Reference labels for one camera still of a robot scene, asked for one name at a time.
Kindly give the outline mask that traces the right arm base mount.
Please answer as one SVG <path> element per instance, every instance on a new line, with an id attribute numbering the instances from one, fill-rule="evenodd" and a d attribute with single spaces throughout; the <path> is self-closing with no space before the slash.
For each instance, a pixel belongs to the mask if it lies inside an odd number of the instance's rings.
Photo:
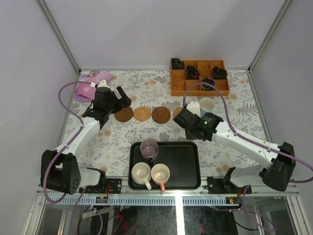
<path id="1" fill-rule="evenodd" d="M 209 194 L 236 194 L 243 193 L 245 187 L 235 186 L 229 178 L 207 177 L 207 184 L 203 187 Z"/>

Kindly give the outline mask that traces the blue mug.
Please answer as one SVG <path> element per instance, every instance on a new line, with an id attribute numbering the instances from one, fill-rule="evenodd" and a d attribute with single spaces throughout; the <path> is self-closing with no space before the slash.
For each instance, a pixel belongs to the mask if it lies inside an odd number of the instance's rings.
<path id="1" fill-rule="evenodd" d="M 215 107 L 215 103 L 212 99 L 210 98 L 202 98 L 199 101 L 199 106 L 200 106 L 200 115 L 201 117 L 206 114 L 206 113 L 211 113 Z"/>

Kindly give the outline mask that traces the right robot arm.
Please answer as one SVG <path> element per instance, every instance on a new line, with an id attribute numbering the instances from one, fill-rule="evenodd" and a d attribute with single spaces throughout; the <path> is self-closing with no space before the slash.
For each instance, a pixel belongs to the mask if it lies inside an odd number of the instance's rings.
<path id="1" fill-rule="evenodd" d="M 223 188 L 234 193 L 248 185 L 264 184 L 276 191 L 285 191 L 295 168 L 294 148 L 284 142 L 282 145 L 262 141 L 230 127 L 221 117 L 207 113 L 203 117 L 183 108 L 174 122 L 185 130 L 188 139 L 213 141 L 224 144 L 250 157 L 257 165 L 245 168 L 231 167 L 223 178 Z"/>

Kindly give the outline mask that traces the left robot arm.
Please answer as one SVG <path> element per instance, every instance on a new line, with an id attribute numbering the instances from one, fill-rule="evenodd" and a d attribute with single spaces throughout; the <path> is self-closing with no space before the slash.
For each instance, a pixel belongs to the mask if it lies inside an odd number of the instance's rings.
<path id="1" fill-rule="evenodd" d="M 89 187 L 96 193 L 106 190 L 105 172 L 96 168 L 80 168 L 78 158 L 89 141 L 103 128 L 111 114 L 130 107 L 132 101 L 122 87 L 120 97 L 108 86 L 96 86 L 95 99 L 78 119 L 80 126 L 55 150 L 46 150 L 41 161 L 41 187 L 65 194 Z"/>

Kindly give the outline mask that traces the dark brown wooden coaster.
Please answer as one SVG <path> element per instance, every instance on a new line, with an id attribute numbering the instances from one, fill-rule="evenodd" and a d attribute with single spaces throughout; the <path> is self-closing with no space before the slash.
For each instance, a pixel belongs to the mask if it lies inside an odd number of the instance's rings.
<path id="1" fill-rule="evenodd" d="M 127 122 L 132 119 L 134 115 L 131 107 L 123 108 L 121 111 L 114 114 L 114 117 L 119 122 Z"/>
<path id="2" fill-rule="evenodd" d="M 166 107 L 156 107 L 152 111 L 152 119 L 158 124 L 165 124 L 171 118 L 171 112 Z"/>

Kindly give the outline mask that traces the woven rattan coaster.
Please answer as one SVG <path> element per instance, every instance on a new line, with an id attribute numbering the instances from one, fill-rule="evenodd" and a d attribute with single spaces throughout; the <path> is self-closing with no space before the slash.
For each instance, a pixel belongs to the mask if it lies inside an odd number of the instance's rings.
<path id="1" fill-rule="evenodd" d="M 183 107 L 177 107 L 174 111 L 173 111 L 173 118 L 175 118 L 180 111 L 183 109 Z"/>
<path id="2" fill-rule="evenodd" d="M 151 111 L 148 107 L 138 107 L 134 111 L 134 118 L 138 121 L 146 121 L 150 118 Z"/>

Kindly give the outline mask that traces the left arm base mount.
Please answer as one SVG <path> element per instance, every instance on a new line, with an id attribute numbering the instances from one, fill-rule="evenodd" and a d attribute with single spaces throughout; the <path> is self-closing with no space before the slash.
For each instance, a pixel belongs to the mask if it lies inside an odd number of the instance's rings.
<path id="1" fill-rule="evenodd" d="M 122 179 L 107 178 L 104 183 L 100 182 L 96 186 L 87 186 L 85 193 L 89 194 L 120 194 Z"/>

